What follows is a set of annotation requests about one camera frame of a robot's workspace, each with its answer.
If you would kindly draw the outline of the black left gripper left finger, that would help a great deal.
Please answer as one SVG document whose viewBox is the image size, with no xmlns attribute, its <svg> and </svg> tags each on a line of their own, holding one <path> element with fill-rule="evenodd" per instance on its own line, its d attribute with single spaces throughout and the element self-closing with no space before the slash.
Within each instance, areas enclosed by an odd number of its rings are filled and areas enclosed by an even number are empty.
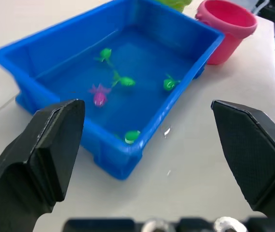
<svg viewBox="0 0 275 232">
<path fill-rule="evenodd" d="M 0 155 L 0 232 L 31 232 L 65 199 L 85 119 L 85 102 L 38 110 Z"/>
</svg>

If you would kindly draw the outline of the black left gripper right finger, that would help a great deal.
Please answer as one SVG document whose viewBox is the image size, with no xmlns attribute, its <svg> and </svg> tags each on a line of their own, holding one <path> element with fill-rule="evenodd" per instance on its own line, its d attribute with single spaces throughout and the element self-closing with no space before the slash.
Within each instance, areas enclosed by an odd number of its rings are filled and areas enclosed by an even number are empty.
<svg viewBox="0 0 275 232">
<path fill-rule="evenodd" d="M 211 104 L 229 168 L 254 211 L 275 217 L 275 123 L 261 110 Z"/>
</svg>

